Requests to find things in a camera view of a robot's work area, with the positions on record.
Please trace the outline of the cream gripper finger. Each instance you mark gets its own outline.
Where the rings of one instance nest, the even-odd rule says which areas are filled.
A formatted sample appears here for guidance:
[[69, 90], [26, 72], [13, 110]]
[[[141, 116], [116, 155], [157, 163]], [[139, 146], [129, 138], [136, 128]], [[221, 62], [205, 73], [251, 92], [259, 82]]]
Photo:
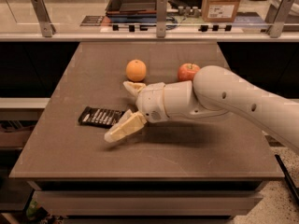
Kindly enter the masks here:
[[134, 97], [135, 100], [137, 100], [140, 92], [146, 88], [145, 83], [132, 81], [124, 81], [123, 86]]
[[146, 123], [147, 120], [139, 111], [127, 110], [120, 120], [105, 133], [104, 139], [109, 143], [117, 142], [143, 129]]

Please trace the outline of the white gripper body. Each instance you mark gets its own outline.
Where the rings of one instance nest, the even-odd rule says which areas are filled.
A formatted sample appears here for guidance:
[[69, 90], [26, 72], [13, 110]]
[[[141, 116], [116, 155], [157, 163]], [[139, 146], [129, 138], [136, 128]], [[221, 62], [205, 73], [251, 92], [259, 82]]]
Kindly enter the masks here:
[[164, 108], [164, 87], [163, 82], [150, 84], [137, 96], [136, 107], [150, 123], [169, 120]]

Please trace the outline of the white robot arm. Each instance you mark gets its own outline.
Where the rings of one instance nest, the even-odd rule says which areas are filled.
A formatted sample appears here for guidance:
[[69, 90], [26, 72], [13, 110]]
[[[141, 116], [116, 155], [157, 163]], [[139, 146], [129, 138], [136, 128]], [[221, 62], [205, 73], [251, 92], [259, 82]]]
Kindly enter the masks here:
[[135, 97], [137, 110], [126, 111], [105, 133], [109, 143], [138, 132], [148, 122], [213, 119], [232, 112], [299, 153], [299, 103], [256, 87], [223, 67], [205, 66], [188, 81], [149, 85], [125, 81], [123, 86]]

